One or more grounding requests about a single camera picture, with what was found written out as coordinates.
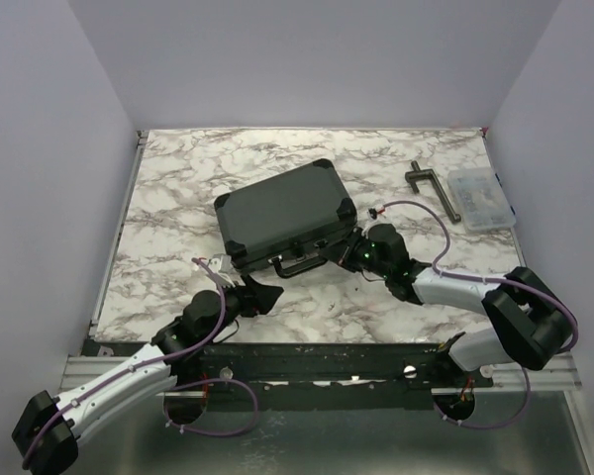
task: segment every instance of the clear plastic container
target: clear plastic container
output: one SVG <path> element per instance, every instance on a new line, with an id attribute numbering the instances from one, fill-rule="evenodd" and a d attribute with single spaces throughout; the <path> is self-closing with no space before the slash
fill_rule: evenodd
<path id="1" fill-rule="evenodd" d="M 454 170 L 448 174 L 446 183 L 470 232 L 515 226 L 515 214 L 492 168 Z"/>

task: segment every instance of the toolbox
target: toolbox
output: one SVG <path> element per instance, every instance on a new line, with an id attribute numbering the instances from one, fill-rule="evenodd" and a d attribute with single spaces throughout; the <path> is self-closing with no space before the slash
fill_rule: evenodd
<path id="1" fill-rule="evenodd" d="M 326 263 L 318 249 L 345 238 L 356 207 L 331 161 L 319 159 L 216 198 L 225 252 L 240 274 L 273 266 L 289 278 Z"/>

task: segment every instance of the gray wall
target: gray wall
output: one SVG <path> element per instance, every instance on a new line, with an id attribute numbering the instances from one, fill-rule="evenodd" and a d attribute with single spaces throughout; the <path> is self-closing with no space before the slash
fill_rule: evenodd
<path id="1" fill-rule="evenodd" d="M 69 0 L 141 128 L 486 126 L 558 0 Z"/>
<path id="2" fill-rule="evenodd" d="M 136 134 L 64 0 L 0 0 L 0 474 L 85 335 Z"/>
<path id="3" fill-rule="evenodd" d="M 527 261 L 579 318 L 594 419 L 594 0 L 563 0 L 489 143 Z"/>

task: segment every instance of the gray floor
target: gray floor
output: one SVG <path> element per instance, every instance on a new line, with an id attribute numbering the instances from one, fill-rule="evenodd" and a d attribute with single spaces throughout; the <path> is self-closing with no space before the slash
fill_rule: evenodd
<path id="1" fill-rule="evenodd" d="M 479 396 L 475 419 L 510 415 L 520 394 Z M 578 475 L 586 474 L 562 393 L 535 394 L 502 430 L 452 427 L 435 413 L 402 410 L 262 414 L 253 432 L 216 439 L 165 428 L 160 398 L 106 427 L 70 475 Z M 246 414 L 208 413 L 204 428 L 234 428 Z"/>

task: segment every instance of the marble tabletop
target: marble tabletop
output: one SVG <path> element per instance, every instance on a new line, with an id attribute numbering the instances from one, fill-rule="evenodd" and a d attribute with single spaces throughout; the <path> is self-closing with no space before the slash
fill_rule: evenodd
<path id="1" fill-rule="evenodd" d="M 502 273 L 519 264 L 509 231 L 469 235 L 463 224 L 448 221 L 429 182 L 420 183 L 420 195 L 405 182 L 414 159 L 422 168 L 433 168 L 446 189 L 451 170 L 489 166 L 477 130 L 152 131 L 95 339 L 150 340 L 196 292 L 214 288 L 190 261 L 224 252 L 214 199 L 318 158 L 334 163 L 359 211 L 359 223 L 369 207 L 417 200 L 444 217 L 453 236 L 445 267 Z M 396 207 L 386 215 L 413 257 L 431 260 L 442 250 L 441 230 L 422 210 Z M 269 315 L 240 319 L 241 329 L 232 341 L 443 341 L 458 331 L 490 325 L 463 310 L 399 302 L 382 284 L 331 263 L 289 280 L 279 279 L 271 269 L 254 277 L 281 285 L 285 292 Z"/>

